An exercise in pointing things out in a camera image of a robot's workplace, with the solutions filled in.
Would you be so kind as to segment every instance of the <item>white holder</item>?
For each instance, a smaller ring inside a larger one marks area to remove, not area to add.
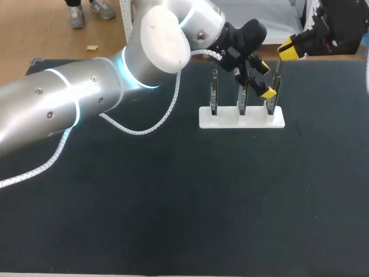
[[[285,122],[282,108],[277,106],[274,115],[269,115],[264,106],[247,106],[246,115],[239,115],[238,106],[218,107],[218,115],[212,115],[210,107],[199,110],[201,129],[280,129]]]

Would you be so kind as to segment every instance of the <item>robotic arm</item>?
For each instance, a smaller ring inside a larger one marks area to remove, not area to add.
[[[245,76],[243,64],[266,36],[256,20],[236,30],[210,0],[133,4],[137,13],[130,41],[113,57],[47,69],[0,88],[0,155],[141,97],[181,71],[191,50],[223,53],[221,66],[238,66]]]

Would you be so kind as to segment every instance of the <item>white robotic arm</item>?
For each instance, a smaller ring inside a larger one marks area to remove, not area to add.
[[[0,155],[139,98],[181,71],[191,50],[220,36],[224,14],[209,0],[136,0],[125,49],[74,62],[0,88]]]

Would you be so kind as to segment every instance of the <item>white joint cap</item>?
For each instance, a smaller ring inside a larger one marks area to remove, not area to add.
[[[142,18],[141,43],[146,56],[166,73],[181,71],[190,61],[191,48],[176,15],[162,5]]]

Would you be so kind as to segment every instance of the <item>black pants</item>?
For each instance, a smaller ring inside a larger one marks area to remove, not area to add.
[[[65,0],[65,2],[67,3],[68,7],[77,7],[81,4],[81,0]]]

